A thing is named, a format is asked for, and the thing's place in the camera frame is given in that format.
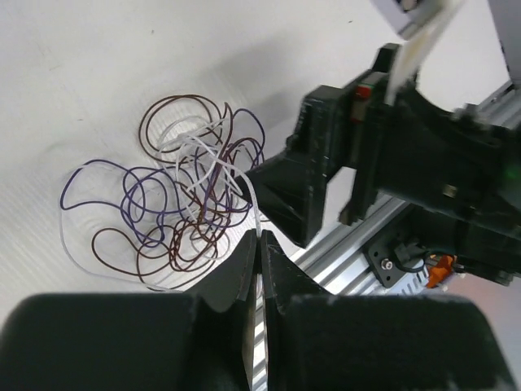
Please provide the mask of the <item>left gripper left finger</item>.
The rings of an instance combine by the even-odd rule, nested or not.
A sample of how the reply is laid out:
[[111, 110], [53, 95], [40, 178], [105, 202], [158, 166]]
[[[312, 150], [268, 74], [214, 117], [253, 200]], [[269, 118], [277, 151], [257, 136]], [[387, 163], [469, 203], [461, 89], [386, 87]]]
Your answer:
[[249, 390], [256, 245], [186, 292], [40, 294], [1, 330], [4, 390]]

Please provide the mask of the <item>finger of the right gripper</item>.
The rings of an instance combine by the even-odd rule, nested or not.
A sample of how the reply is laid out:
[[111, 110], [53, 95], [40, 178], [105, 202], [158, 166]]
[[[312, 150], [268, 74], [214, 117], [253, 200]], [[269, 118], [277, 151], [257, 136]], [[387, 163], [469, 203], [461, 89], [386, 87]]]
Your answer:
[[352, 97], [307, 97], [294, 132], [276, 156], [247, 172], [261, 212], [304, 247], [322, 228], [329, 181], [348, 162]]

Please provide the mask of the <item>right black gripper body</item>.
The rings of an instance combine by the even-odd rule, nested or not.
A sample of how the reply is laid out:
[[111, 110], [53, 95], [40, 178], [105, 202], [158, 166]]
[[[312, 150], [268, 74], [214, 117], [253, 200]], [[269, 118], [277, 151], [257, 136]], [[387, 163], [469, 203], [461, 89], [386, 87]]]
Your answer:
[[408, 77], [385, 103], [400, 47], [382, 46], [352, 96], [348, 164], [356, 170], [339, 219], [362, 219], [379, 192], [471, 224], [520, 221], [520, 90], [485, 104], [438, 108]]

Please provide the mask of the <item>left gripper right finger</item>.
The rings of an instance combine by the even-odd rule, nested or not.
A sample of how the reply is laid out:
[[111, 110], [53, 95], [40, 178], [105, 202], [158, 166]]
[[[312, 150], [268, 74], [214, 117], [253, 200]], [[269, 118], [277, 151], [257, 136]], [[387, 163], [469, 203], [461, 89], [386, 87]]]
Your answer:
[[329, 293], [260, 238], [271, 390], [512, 390], [488, 320], [463, 297]]

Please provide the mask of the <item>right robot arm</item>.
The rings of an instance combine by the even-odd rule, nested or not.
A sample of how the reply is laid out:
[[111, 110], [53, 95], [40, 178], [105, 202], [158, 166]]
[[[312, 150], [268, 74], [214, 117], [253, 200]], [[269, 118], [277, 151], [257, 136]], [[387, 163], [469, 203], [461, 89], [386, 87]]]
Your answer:
[[456, 271], [507, 285], [520, 274], [520, 91], [507, 86], [447, 112], [410, 78], [385, 103], [399, 50], [382, 46], [346, 86], [304, 97], [284, 149], [247, 173], [260, 210], [303, 247], [322, 227], [328, 182], [349, 167], [344, 225], [364, 219], [381, 193], [409, 205], [396, 234], [369, 248], [372, 258], [407, 266], [447, 254]]

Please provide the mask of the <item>aluminium mounting rail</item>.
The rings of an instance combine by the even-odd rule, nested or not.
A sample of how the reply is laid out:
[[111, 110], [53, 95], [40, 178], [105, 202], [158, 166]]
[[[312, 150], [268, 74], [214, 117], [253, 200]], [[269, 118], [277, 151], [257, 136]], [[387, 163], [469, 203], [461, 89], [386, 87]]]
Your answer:
[[456, 257], [452, 255], [420, 255], [407, 266], [390, 259], [377, 261], [369, 255], [369, 248], [379, 239], [396, 234], [396, 224], [405, 217], [408, 206], [394, 196], [379, 194], [364, 219], [352, 225], [340, 223], [322, 239], [306, 267], [340, 292], [414, 293], [426, 285], [440, 286], [453, 275], [468, 275], [455, 270]]

